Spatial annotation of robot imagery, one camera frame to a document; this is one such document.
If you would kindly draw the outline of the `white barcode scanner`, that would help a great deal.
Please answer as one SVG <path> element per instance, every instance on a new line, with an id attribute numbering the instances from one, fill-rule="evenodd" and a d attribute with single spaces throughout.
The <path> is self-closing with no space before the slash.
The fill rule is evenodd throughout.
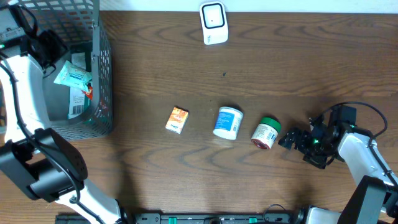
<path id="1" fill-rule="evenodd" d="M 229 29 L 224 4 L 205 2 L 200 6 L 200 19 L 205 45 L 222 44 L 228 40 Z"/>

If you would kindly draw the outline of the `small orange box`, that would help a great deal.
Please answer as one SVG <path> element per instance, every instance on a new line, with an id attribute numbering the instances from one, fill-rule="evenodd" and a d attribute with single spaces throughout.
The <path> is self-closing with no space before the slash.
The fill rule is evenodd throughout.
<path id="1" fill-rule="evenodd" d="M 169 131 L 181 134 L 188 116 L 189 112 L 187 110 L 174 107 L 166 122 L 165 128 Z"/>

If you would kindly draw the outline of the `teal white wipes packet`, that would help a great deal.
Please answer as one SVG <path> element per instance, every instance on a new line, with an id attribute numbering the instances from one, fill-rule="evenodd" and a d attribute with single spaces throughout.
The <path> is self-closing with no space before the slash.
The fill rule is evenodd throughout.
<path id="1" fill-rule="evenodd" d="M 88 92 L 91 80 L 91 72 L 87 72 L 67 60 L 53 82 Z"/>

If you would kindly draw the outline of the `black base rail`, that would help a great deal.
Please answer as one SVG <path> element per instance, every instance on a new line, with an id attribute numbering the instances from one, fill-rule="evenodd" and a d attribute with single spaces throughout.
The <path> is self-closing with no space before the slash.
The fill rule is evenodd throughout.
<path id="1" fill-rule="evenodd" d="M 294 223 L 294 219 L 287 213 L 267 213 L 250 215 L 178 215 L 142 213 L 134 217 L 137 224 L 249 224 L 249 223 Z"/>

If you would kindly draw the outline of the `green lid Knorr jar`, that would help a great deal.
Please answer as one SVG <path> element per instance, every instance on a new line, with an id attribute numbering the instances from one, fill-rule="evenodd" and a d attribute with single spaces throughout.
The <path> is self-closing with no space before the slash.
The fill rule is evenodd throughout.
<path id="1" fill-rule="evenodd" d="M 261 149 L 270 149 L 281 129 L 277 120 L 263 117 L 251 137 L 251 142 Z"/>

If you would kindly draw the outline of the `green 3M pouch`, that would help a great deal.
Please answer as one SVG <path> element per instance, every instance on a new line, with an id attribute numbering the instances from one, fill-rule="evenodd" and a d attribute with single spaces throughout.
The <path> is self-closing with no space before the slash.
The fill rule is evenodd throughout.
<path id="1" fill-rule="evenodd" d="M 91 71 L 90 56 L 92 52 L 91 42 L 84 42 L 71 46 L 72 64 Z M 81 115 L 90 105 L 91 100 L 79 89 L 70 87 L 68 119 Z"/>

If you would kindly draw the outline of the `grey plastic mesh basket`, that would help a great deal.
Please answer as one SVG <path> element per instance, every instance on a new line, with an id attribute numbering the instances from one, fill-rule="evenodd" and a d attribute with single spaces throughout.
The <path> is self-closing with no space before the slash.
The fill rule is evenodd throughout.
<path id="1" fill-rule="evenodd" d="M 68 119 L 70 87 L 55 84 L 59 72 L 47 70 L 43 79 L 50 125 L 67 140 L 104 136 L 113 124 L 112 51 L 100 18 L 98 1 L 3 1 L 1 6 L 26 7 L 37 19 L 38 31 L 53 30 L 68 46 L 63 60 L 71 62 L 71 46 L 91 42 L 93 99 L 84 112 Z"/>

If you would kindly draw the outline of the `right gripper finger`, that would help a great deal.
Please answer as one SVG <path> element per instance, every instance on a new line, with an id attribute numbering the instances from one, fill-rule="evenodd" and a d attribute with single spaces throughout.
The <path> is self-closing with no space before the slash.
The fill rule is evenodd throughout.
<path id="1" fill-rule="evenodd" d="M 302 130 L 299 128 L 291 128 L 285 135 L 286 140 L 299 140 L 302 136 Z"/>
<path id="2" fill-rule="evenodd" d="M 285 136 L 278 141 L 278 145 L 282 146 L 287 150 L 291 150 L 293 145 L 296 143 L 297 143 L 296 137 L 288 137 L 288 136 Z"/>

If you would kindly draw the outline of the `red snack packet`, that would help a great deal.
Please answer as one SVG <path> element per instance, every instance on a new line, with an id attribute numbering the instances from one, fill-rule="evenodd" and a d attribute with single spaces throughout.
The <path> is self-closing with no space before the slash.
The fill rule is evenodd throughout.
<path id="1" fill-rule="evenodd" d="M 83 93 L 89 100 L 92 100 L 93 99 L 93 87 L 90 84 L 88 84 L 87 87 L 88 87 L 88 90 L 83 91 Z"/>

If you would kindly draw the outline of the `white jar blue label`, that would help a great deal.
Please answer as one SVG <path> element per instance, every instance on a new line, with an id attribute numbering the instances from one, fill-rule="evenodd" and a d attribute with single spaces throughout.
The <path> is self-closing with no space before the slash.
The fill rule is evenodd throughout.
<path id="1" fill-rule="evenodd" d="M 232 107 L 223 106 L 219 109 L 213 134 L 223 139 L 236 140 L 243 113 Z"/>

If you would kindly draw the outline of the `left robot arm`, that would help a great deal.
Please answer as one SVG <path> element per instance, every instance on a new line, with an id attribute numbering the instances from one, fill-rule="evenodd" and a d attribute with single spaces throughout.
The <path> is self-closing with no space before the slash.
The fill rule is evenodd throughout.
<path id="1" fill-rule="evenodd" d="M 83 156 L 50 125 L 47 70 L 62 72 L 68 47 L 52 30 L 17 30 L 1 50 L 7 128 L 1 171 L 31 200 L 70 207 L 90 223 L 128 223 L 126 212 L 88 179 Z"/>

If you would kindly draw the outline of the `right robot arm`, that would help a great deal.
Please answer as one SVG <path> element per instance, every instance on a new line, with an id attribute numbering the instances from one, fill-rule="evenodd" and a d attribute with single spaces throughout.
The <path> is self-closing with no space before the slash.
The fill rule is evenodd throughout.
<path id="1" fill-rule="evenodd" d="M 356 190 L 342 212 L 311 207 L 300 216 L 301 223 L 377 223 L 382 212 L 396 219 L 397 177 L 379 153 L 374 135 L 349 119 L 312 121 L 310 126 L 310 131 L 290 129 L 279 145 L 300 151 L 304 161 L 319 169 L 335 159 L 343 161 Z"/>

